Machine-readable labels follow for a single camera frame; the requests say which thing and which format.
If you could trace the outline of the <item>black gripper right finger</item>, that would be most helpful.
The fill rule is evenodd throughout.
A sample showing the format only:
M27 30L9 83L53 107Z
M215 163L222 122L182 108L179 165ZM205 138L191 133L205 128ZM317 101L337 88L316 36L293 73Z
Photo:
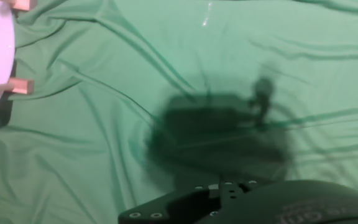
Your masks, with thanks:
M239 183L239 188L241 188L243 192L249 192L257 189L258 187L259 184L256 180L245 180Z

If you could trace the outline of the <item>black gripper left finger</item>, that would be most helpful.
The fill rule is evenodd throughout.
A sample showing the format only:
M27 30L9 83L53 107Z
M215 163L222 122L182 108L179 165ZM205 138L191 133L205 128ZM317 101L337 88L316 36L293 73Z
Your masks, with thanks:
M194 185L136 206L118 216L118 224L206 224L239 195L235 182Z

